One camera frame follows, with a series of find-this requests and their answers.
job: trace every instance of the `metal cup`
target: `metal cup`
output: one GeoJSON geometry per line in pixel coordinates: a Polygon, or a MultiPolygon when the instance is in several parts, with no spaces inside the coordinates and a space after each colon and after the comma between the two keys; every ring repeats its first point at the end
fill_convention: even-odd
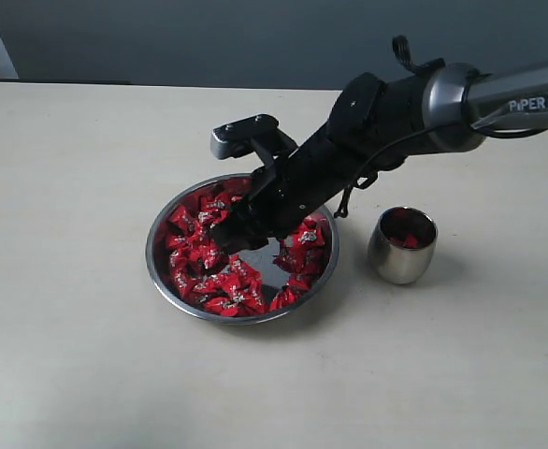
{"type": "Polygon", "coordinates": [[[420,210],[407,207],[389,209],[381,215],[369,239],[369,263],[390,283],[415,282],[430,265],[437,235],[436,224],[420,210]],[[417,248],[400,244],[409,235],[417,239],[417,248]]]}

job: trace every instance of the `metal bowl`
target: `metal bowl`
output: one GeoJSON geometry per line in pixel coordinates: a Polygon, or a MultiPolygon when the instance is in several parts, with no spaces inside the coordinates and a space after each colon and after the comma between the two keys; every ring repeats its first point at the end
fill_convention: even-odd
{"type": "MultiPolygon", "coordinates": [[[[320,278],[315,281],[309,292],[305,293],[295,303],[285,308],[276,311],[270,311],[262,315],[228,317],[202,311],[179,298],[176,289],[173,291],[172,289],[168,288],[166,286],[168,282],[165,282],[165,279],[168,276],[168,253],[165,245],[162,242],[162,236],[166,233],[166,222],[170,214],[178,205],[184,204],[185,199],[188,198],[190,194],[201,195],[201,192],[209,191],[217,183],[226,184],[226,182],[230,180],[238,181],[239,179],[249,178],[250,175],[248,174],[235,174],[220,176],[200,182],[199,184],[196,184],[181,192],[174,199],[172,199],[158,214],[155,221],[153,222],[153,225],[151,226],[150,234],[147,237],[147,244],[145,247],[145,259],[147,262],[147,268],[150,273],[151,280],[153,281],[153,284],[156,286],[158,291],[168,302],[194,317],[224,325],[253,325],[280,318],[287,313],[296,310],[298,307],[312,299],[330,279],[330,277],[332,276],[332,272],[334,271],[339,261],[339,231],[337,230],[336,223],[330,211],[325,206],[322,206],[317,211],[315,211],[311,215],[311,217],[318,220],[322,226],[324,239],[326,241],[325,248],[327,249],[328,261],[320,278]]],[[[275,239],[272,239],[270,244],[265,248],[257,251],[247,251],[239,253],[241,259],[244,259],[254,268],[257,268],[262,272],[262,277],[264,279],[263,293],[268,302],[286,282],[286,278],[284,276],[289,276],[288,273],[285,273],[281,269],[278,269],[271,262],[271,256],[275,255],[273,252],[275,251],[276,253],[278,253],[278,250],[278,242],[275,239]]]]}

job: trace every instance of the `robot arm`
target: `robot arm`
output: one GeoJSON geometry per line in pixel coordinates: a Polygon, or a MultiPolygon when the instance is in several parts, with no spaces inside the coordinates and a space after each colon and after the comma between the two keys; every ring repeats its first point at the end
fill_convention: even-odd
{"type": "Polygon", "coordinates": [[[412,75],[393,82],[370,73],[355,78],[326,123],[300,146],[268,115],[213,130],[217,158],[256,152],[264,163],[252,173],[251,191],[212,230],[226,252],[284,239],[343,189],[365,189],[379,171],[398,168],[409,156],[468,152],[487,137],[520,138],[548,129],[548,62],[488,76],[441,59],[415,65],[403,36],[394,39],[393,49],[412,75]]]}

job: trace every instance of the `white table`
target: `white table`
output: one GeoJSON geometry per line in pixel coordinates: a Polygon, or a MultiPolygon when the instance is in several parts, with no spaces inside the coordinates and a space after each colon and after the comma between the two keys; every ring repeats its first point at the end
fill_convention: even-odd
{"type": "Polygon", "coordinates": [[[214,326],[152,286],[165,203],[257,167],[210,129],[268,112],[302,140],[336,96],[0,84],[0,449],[548,448],[548,133],[354,194],[332,280],[278,322],[214,326]],[[440,228],[407,288],[364,262],[403,204],[440,228]]]}

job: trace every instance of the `gray wall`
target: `gray wall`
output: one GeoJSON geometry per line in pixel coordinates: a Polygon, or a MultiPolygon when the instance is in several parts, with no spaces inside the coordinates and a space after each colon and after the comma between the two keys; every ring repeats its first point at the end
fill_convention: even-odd
{"type": "Polygon", "coordinates": [[[340,88],[390,49],[499,71],[548,56],[548,0],[0,0],[21,78],[340,88]]]}

